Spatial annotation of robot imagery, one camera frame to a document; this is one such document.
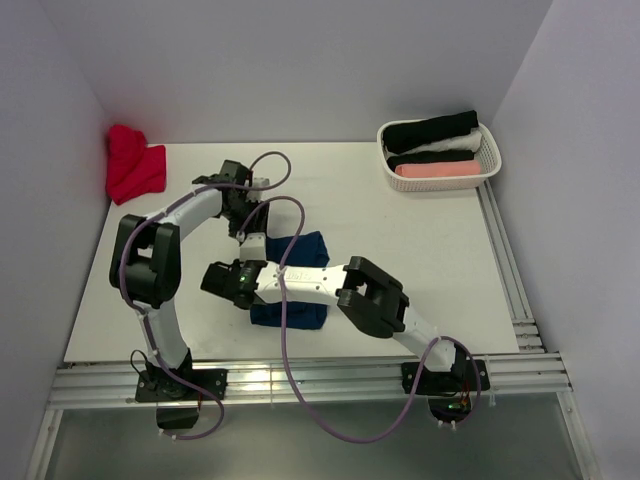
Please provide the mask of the blue Mickey Mouse t-shirt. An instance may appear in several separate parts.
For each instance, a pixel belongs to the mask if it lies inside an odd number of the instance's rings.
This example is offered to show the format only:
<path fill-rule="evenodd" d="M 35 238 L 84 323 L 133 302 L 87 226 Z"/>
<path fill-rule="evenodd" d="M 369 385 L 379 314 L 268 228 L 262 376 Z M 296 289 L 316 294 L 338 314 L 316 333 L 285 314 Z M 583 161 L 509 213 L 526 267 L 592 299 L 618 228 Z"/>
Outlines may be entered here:
<path fill-rule="evenodd" d="M 279 263 L 289 246 L 291 237 L 266 238 L 266 259 Z M 300 235 L 289 253 L 286 264 L 295 267 L 325 267 L 329 254 L 319 231 Z M 298 330 L 320 330 L 327 318 L 328 307 L 322 304 L 287 302 L 287 327 Z M 281 326 L 282 303 L 253 306 L 250 321 L 263 327 Z"/>

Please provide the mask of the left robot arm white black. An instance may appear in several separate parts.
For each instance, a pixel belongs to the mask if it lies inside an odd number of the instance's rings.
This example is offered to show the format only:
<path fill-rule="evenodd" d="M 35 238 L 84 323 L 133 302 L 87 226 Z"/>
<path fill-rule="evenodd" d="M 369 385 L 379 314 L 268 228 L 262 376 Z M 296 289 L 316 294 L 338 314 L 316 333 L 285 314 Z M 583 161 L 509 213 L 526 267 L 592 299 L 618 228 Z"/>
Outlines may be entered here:
<path fill-rule="evenodd" d="M 228 223 L 240 245 L 230 264 L 216 262 L 204 275 L 205 291 L 244 310 L 257 304 L 257 277 L 266 265 L 268 206 L 261 200 L 268 179 L 227 160 L 219 173 L 200 176 L 194 189 L 147 216 L 126 215 L 118 225 L 109 270 L 110 284 L 136 313 L 147 354 L 142 384 L 172 399 L 183 399 L 195 386 L 192 355 L 177 320 L 174 297 L 182 279 L 181 243 L 212 218 Z"/>

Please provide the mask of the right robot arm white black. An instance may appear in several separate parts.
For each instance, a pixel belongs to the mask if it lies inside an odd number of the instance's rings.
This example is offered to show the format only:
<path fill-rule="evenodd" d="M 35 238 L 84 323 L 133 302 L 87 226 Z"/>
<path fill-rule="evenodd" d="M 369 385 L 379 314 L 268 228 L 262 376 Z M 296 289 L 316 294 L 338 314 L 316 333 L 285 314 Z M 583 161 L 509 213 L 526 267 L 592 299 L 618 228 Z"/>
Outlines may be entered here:
<path fill-rule="evenodd" d="M 410 306 L 399 280 L 364 257 L 334 267 L 216 262 L 206 270 L 201 289 L 244 310 L 282 300 L 335 306 L 361 333 L 393 339 L 418 357 L 426 354 L 425 368 L 441 388 L 457 388 L 468 374 L 463 350 Z"/>

